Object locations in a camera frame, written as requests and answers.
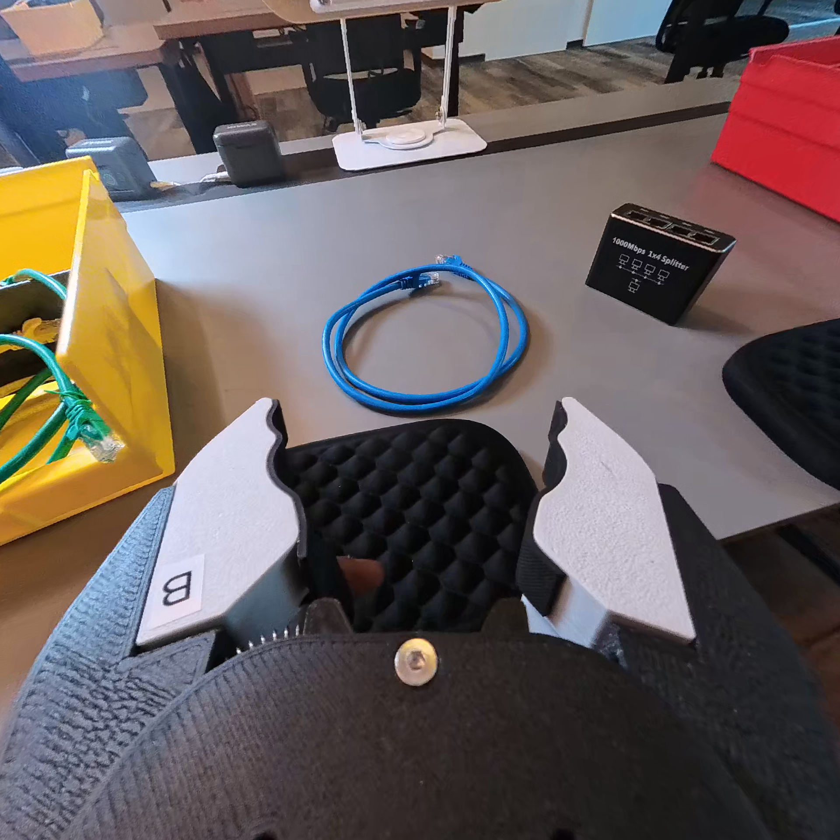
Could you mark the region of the yellow plastic bin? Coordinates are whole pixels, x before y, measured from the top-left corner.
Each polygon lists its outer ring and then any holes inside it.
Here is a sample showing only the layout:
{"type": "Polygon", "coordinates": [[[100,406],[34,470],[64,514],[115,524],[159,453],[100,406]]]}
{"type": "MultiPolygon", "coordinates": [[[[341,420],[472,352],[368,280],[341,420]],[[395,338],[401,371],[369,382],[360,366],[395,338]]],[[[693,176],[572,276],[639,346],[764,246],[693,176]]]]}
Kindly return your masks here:
{"type": "Polygon", "coordinates": [[[91,158],[2,174],[7,544],[174,473],[155,280],[91,158]]]}

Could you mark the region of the black office chair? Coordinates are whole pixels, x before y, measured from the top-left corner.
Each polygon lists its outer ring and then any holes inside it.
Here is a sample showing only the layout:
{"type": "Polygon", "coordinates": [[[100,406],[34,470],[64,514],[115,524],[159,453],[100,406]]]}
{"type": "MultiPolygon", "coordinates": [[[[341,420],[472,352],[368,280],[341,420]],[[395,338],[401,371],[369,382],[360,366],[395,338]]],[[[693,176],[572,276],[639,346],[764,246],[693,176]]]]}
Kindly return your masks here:
{"type": "Polygon", "coordinates": [[[697,78],[722,78],[726,66],[749,56],[751,49],[784,42],[790,26],[759,11],[739,15],[742,1],[674,1],[655,36],[658,52],[672,55],[665,84],[683,81],[693,69],[697,78]]]}
{"type": "Polygon", "coordinates": [[[346,24],[347,72],[339,22],[309,24],[297,38],[308,95],[323,117],[323,133],[352,123],[349,81],[364,128],[406,116],[422,97],[420,48],[413,26],[399,15],[352,19],[346,24]]]}

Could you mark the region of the dark grey case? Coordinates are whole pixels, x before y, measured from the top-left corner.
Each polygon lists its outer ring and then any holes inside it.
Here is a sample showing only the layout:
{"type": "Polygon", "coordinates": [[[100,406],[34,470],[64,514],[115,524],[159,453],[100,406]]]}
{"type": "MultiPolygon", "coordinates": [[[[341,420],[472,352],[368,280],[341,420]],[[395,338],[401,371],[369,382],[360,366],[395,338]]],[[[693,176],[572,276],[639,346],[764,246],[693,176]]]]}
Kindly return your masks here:
{"type": "Polygon", "coordinates": [[[235,186],[264,186],[286,179],[279,141],[267,121],[219,125],[213,141],[235,186]]]}

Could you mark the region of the black ethernet splitter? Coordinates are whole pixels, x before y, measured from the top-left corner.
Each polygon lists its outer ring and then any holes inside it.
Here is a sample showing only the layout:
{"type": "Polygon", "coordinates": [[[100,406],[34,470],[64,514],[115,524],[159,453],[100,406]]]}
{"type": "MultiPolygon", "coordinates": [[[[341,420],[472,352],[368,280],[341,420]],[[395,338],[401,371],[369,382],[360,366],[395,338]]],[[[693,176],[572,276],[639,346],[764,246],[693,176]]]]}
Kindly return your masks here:
{"type": "Polygon", "coordinates": [[[736,244],[716,229],[625,203],[606,222],[585,285],[675,326],[736,244]]]}

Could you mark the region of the person's left hand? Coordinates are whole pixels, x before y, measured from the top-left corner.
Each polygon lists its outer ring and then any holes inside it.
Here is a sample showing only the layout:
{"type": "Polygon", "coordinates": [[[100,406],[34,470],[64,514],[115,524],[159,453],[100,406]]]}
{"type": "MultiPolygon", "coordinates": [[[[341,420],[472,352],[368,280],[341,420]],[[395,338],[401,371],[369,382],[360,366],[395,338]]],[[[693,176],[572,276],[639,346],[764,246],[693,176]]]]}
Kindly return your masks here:
{"type": "Polygon", "coordinates": [[[375,592],[384,582],[385,570],[376,560],[340,556],[337,561],[354,598],[375,592]]]}

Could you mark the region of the black foam pad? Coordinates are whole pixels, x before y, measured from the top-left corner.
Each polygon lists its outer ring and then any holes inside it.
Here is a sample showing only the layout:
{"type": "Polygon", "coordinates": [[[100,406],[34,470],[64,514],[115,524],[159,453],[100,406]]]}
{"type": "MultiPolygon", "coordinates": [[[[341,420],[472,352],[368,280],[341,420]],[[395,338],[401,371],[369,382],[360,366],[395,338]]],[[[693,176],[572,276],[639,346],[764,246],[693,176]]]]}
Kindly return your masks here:
{"type": "Polygon", "coordinates": [[[520,597],[538,490],[495,429],[404,423],[285,448],[276,469],[326,549],[383,568],[383,582],[354,599],[356,633],[476,632],[497,602],[520,597]]]}
{"type": "Polygon", "coordinates": [[[788,458],[839,489],[839,320],[744,344],[723,365],[734,403],[788,458]]]}

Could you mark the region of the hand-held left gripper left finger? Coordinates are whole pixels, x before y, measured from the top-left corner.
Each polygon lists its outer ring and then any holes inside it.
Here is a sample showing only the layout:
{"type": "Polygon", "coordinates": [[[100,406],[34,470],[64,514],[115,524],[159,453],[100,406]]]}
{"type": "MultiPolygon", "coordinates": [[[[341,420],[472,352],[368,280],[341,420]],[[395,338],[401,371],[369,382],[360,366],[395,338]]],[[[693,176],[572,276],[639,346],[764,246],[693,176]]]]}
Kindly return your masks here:
{"type": "Polygon", "coordinates": [[[174,483],[135,645],[208,631],[236,648],[281,636],[309,592],[308,527],[280,478],[287,432],[264,397],[227,425],[174,483]]]}

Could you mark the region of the red plastic bin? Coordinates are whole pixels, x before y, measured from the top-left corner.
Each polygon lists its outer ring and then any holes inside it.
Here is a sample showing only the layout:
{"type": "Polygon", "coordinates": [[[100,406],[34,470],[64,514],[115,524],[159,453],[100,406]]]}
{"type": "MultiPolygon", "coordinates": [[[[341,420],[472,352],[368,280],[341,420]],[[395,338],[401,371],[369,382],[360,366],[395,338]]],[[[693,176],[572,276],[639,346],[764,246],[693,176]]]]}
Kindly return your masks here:
{"type": "Polygon", "coordinates": [[[750,50],[711,162],[839,221],[839,37],[750,50]]]}

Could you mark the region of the grey device with screen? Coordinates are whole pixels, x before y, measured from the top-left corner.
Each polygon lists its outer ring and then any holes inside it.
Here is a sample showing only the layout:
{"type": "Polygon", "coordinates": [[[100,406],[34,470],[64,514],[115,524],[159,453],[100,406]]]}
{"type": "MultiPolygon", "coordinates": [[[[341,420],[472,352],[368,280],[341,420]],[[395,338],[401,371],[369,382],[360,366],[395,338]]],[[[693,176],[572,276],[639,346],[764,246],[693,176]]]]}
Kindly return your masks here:
{"type": "Polygon", "coordinates": [[[66,148],[73,160],[88,156],[96,165],[101,182],[113,200],[143,201],[156,197],[156,182],[149,160],[131,136],[87,139],[66,148]]]}

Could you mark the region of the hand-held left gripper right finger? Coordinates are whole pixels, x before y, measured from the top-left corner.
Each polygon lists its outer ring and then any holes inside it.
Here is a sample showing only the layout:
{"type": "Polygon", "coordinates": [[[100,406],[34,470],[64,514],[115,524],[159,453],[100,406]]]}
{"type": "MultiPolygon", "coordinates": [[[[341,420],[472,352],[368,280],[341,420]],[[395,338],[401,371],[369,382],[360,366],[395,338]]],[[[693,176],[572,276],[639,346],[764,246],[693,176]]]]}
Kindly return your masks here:
{"type": "Polygon", "coordinates": [[[556,403],[516,573],[530,631],[583,647],[608,627],[697,632],[655,473],[581,402],[556,403]]]}

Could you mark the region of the wooden table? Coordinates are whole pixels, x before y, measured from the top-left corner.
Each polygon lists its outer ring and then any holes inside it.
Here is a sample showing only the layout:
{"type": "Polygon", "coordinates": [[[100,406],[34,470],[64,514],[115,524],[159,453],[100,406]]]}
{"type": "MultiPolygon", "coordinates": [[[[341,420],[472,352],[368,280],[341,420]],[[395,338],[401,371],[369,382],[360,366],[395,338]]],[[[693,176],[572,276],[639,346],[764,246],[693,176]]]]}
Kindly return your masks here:
{"type": "Polygon", "coordinates": [[[24,82],[157,67],[194,151],[214,152],[216,126],[247,119],[245,73],[294,66],[286,32],[313,18],[298,2],[281,3],[280,14],[258,1],[164,5],[159,20],[108,26],[83,50],[34,57],[16,38],[2,41],[2,58],[24,82]]]}

